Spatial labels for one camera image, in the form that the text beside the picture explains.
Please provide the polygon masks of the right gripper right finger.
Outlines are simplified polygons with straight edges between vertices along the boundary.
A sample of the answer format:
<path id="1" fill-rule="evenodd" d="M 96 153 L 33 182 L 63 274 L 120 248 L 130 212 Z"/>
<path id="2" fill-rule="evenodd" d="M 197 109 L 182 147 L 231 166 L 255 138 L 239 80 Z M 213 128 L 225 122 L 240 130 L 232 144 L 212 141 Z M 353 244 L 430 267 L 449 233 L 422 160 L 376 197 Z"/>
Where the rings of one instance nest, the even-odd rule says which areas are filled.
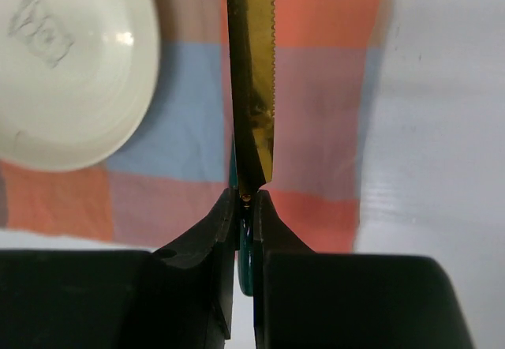
<path id="1" fill-rule="evenodd" d="M 471 348 L 452 283 L 430 257 L 317 253 L 253 204 L 258 348 Z"/>

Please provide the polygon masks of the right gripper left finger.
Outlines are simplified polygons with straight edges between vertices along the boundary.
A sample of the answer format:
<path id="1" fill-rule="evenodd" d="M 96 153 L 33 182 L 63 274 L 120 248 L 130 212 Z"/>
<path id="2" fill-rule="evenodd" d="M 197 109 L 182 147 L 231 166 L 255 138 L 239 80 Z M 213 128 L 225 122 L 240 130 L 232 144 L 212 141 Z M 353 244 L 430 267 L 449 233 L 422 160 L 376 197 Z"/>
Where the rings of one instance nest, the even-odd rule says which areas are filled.
<path id="1" fill-rule="evenodd" d="M 4 250 L 4 348 L 222 348 L 238 193 L 154 251 Z"/>

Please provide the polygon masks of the checkered orange blue cloth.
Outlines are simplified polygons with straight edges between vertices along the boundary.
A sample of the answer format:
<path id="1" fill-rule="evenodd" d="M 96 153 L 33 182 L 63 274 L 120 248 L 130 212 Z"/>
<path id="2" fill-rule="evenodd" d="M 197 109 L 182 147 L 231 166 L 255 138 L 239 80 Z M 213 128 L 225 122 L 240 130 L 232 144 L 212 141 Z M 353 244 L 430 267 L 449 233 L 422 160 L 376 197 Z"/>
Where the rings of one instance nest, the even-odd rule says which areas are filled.
<path id="1" fill-rule="evenodd" d="M 1 166 L 4 248 L 159 247 L 232 182 L 225 0 L 156 0 L 159 87 L 134 137 L 100 165 Z M 275 162 L 268 186 L 312 249 L 351 251 L 361 156 L 391 0 L 276 0 Z"/>

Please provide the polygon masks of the cream ceramic plate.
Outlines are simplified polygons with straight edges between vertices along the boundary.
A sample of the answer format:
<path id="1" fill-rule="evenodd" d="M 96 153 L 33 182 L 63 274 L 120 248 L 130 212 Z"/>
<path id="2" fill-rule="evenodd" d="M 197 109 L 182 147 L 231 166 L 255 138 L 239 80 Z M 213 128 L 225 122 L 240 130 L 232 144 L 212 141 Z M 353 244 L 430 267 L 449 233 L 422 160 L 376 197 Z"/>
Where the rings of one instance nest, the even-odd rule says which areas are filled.
<path id="1" fill-rule="evenodd" d="M 140 126 L 159 72 L 154 0 L 1 0 L 1 158 L 73 171 Z"/>

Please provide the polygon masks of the gold knife green handle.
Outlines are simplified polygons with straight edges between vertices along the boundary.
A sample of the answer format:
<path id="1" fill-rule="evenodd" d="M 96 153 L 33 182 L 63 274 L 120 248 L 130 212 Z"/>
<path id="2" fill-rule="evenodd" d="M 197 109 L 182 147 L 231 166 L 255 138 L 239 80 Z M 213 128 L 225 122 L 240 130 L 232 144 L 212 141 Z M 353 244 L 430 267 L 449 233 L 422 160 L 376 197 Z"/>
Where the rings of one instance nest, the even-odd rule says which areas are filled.
<path id="1" fill-rule="evenodd" d="M 273 172 L 275 0 L 226 0 L 237 187 L 238 277 L 253 295 L 253 199 Z"/>

